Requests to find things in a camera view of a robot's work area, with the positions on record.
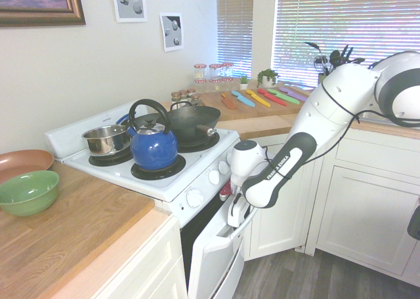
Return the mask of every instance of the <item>green knife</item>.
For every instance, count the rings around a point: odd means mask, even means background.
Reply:
[[[280,99],[283,99],[283,100],[286,100],[288,102],[291,102],[292,104],[301,104],[301,102],[299,100],[294,99],[294,98],[292,98],[292,97],[290,97],[290,96],[288,96],[286,94],[282,94],[281,92],[278,92],[275,89],[268,88],[267,91],[270,94],[273,94],[274,96],[276,96],[276,97],[278,97]]]

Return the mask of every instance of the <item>gray floor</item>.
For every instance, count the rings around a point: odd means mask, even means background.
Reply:
[[[420,299],[420,288],[317,250],[245,263],[233,299]]]

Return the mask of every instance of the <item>oven door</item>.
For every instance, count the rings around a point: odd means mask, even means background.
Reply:
[[[188,299],[232,298],[243,269],[243,228],[228,225],[233,197],[222,203],[192,247]]]

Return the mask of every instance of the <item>stove knob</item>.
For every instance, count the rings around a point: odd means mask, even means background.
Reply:
[[[229,165],[231,165],[232,153],[228,153],[228,155],[226,156],[226,161],[228,162]]]
[[[229,172],[229,166],[225,161],[219,163],[219,171],[221,174],[227,174]]]
[[[204,196],[201,195],[198,189],[191,189],[186,194],[186,202],[194,209],[203,204]]]
[[[217,170],[212,170],[209,172],[209,181],[214,185],[219,184],[220,174]]]

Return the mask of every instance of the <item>green bowl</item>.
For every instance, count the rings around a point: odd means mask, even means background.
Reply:
[[[0,184],[0,207],[15,216],[31,216],[49,208],[58,195],[54,171],[33,171]]]

